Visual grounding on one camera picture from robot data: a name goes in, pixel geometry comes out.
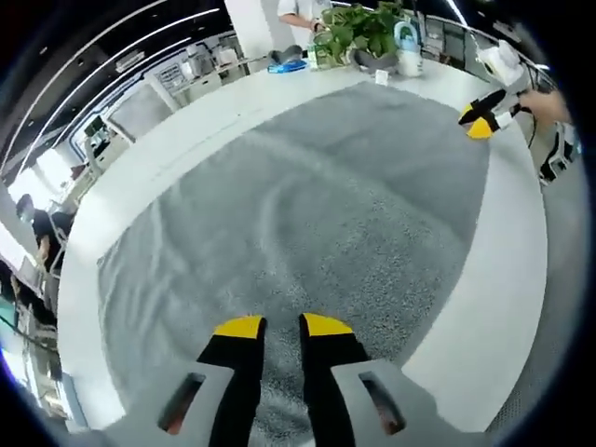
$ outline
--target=desk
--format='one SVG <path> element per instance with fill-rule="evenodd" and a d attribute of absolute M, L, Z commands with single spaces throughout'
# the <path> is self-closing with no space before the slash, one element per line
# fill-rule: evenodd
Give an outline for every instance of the desk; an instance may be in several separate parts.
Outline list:
<path fill-rule="evenodd" d="M 363 80 L 371 78 L 349 68 L 242 78 L 141 137 L 89 190 L 62 267 L 58 331 L 62 366 L 73 377 L 90 427 L 105 427 L 124 412 L 102 353 L 98 259 L 151 202 L 226 143 L 298 104 Z M 425 61 L 424 77 L 391 85 L 457 110 L 490 90 L 480 79 L 433 61 Z M 461 278 L 403 365 L 435 398 L 440 415 L 465 431 L 487 428 L 515 385 L 534 341 L 547 273 L 542 196 L 519 126 L 495 135 L 492 148 Z"/>

